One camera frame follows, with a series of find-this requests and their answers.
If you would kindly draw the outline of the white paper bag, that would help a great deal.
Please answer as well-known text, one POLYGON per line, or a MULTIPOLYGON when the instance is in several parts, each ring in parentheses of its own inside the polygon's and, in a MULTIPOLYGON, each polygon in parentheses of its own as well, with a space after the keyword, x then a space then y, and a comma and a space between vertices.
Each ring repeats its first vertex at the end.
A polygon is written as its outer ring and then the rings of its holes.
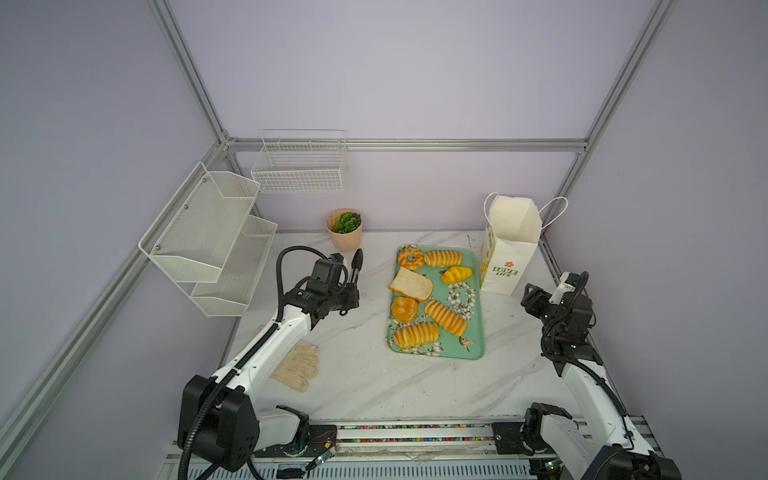
POLYGON ((566 197, 554 197, 542 208, 525 197, 490 193, 483 204, 486 219, 479 281, 482 291, 511 295, 528 267, 545 227, 567 210, 566 197))

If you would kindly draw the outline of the yellow fake bread roll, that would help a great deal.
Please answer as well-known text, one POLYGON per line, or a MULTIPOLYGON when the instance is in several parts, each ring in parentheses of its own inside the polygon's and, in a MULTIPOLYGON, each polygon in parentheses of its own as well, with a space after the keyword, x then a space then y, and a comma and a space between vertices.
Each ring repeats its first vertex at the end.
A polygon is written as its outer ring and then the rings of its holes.
POLYGON ((410 324, 419 314, 419 302, 410 297, 396 297, 390 312, 392 319, 398 324, 410 324))

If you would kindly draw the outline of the long ridged fake bread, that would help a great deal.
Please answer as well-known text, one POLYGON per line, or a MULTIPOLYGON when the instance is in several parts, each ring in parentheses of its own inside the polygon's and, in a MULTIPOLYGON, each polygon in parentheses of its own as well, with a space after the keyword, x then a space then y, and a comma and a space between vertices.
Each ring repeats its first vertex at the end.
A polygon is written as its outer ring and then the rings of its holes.
POLYGON ((437 300, 430 300, 427 303, 425 314, 455 337, 462 337, 468 326, 464 318, 437 300))

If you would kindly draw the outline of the small yellow ridged bun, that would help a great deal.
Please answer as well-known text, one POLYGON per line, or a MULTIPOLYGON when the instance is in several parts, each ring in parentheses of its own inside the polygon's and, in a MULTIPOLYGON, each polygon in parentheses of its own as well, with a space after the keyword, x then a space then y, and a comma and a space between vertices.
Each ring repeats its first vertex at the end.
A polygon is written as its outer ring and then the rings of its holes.
POLYGON ((474 270, 466 266, 451 266, 441 273, 441 281, 445 284, 459 284, 471 278, 474 270))

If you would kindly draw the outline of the fake toast slice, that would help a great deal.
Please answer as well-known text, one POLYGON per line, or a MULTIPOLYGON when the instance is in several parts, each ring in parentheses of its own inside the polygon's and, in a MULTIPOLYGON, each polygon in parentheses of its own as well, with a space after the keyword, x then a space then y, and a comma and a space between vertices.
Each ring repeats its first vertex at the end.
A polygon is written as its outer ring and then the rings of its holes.
POLYGON ((389 285, 389 290, 401 296, 426 302, 433 293, 433 282, 424 275, 401 267, 389 285))

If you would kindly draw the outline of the orange fake donut bread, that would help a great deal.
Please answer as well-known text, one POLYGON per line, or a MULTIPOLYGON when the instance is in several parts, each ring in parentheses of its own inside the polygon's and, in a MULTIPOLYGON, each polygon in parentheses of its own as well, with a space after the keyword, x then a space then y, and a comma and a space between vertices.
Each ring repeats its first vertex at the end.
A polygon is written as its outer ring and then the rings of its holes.
POLYGON ((401 268, 415 271, 425 265, 425 255, 416 247, 405 247, 399 251, 397 262, 401 268))

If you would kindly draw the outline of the yellow ridged fake croissant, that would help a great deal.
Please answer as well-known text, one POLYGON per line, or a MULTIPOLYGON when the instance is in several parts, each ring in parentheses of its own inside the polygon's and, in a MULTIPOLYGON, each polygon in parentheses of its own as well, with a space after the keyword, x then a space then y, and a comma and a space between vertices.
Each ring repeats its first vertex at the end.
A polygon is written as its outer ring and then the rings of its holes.
POLYGON ((433 250, 424 254, 424 261, 431 268, 450 268, 460 266, 463 256, 456 250, 433 250))

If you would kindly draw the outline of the ridged yellow fake loaf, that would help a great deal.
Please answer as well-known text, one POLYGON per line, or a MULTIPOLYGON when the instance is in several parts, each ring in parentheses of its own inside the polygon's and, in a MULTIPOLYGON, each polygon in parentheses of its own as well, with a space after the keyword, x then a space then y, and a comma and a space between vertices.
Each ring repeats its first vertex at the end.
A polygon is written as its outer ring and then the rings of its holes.
POLYGON ((410 350, 436 342, 440 330, 435 323, 421 323, 405 326, 393 334, 393 342, 401 350, 410 350))

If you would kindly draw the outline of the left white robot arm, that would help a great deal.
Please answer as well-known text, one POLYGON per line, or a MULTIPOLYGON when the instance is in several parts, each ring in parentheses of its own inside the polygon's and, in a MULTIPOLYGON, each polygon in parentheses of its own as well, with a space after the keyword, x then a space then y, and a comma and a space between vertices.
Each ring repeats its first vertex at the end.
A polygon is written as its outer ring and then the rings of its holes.
POLYGON ((277 447, 289 456, 306 450, 308 415, 285 405, 258 410, 256 397, 262 383, 320 320, 359 307, 363 261, 361 249, 349 265, 339 253, 319 254, 311 274, 292 289, 285 288, 281 274, 276 276, 272 319, 232 361, 208 377, 194 376, 183 389, 178 478, 188 478, 193 457, 209 462, 200 475, 207 479, 219 469, 235 472, 250 465, 260 450, 277 447))

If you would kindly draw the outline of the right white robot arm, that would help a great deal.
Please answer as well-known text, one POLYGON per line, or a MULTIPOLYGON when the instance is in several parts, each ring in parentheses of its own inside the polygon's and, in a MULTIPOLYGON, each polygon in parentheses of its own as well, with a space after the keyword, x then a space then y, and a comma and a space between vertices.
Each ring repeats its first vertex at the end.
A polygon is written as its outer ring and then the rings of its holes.
POLYGON ((565 272, 552 293, 527 284, 521 306, 542 322, 541 355, 574 396, 589 435, 566 409, 534 402, 521 428, 524 445, 534 453, 552 450, 562 479, 680 479, 675 462, 655 452, 598 371, 603 361, 588 338, 594 317, 588 279, 586 271, 565 272))

